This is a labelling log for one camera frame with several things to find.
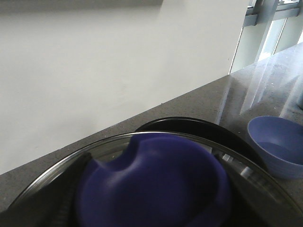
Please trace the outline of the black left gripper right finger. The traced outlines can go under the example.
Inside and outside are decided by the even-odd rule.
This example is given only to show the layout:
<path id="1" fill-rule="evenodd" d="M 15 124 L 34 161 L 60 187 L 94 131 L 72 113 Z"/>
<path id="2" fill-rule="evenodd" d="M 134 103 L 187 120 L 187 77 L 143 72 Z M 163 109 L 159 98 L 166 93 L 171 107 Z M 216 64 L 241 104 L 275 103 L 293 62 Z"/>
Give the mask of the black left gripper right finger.
<path id="1" fill-rule="evenodd" d="M 292 227 L 294 217 L 274 200 L 260 192 L 226 162 L 222 164 L 232 185 L 232 212 L 224 227 Z"/>

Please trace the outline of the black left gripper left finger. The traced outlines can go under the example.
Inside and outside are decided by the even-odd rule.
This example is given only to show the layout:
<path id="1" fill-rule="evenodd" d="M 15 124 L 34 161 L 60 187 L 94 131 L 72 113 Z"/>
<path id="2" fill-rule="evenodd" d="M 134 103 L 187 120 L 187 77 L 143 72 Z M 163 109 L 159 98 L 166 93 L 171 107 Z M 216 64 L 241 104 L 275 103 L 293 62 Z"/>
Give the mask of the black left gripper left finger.
<path id="1" fill-rule="evenodd" d="M 6 210 L 8 227 L 67 227 L 73 196 L 90 153 L 77 158 L 62 174 Z"/>

